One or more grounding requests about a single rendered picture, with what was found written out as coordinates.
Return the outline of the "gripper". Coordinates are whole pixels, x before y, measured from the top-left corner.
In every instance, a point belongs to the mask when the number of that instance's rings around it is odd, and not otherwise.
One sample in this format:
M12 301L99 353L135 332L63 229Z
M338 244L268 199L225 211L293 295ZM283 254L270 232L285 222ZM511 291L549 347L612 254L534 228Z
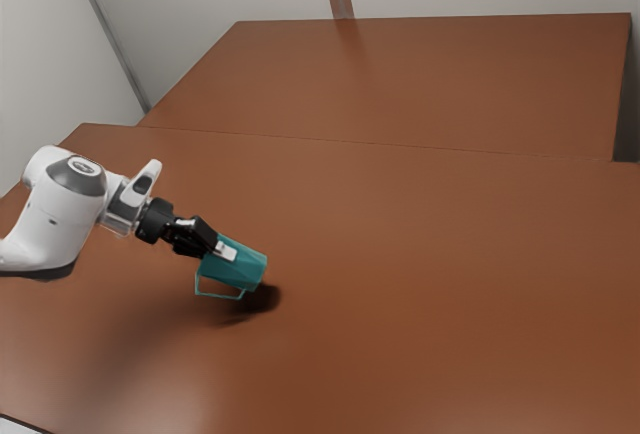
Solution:
M151 245L162 240L181 256L203 258L211 254L225 261L234 261L237 257L237 250L223 241L201 217L176 216L173 204L162 198L153 198L142 209L135 236Z

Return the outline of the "teal faceted mug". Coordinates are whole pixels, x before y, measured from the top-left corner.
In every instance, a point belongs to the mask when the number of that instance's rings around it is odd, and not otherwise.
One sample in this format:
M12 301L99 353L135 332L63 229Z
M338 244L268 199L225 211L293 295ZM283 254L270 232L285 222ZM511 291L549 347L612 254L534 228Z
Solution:
M241 300L245 293L253 293L257 289L262 281L267 262L268 258L265 254L219 234L213 251L202 258L196 270L194 292L198 296ZM233 287L238 290L238 293L224 295L201 291L200 283L204 278Z

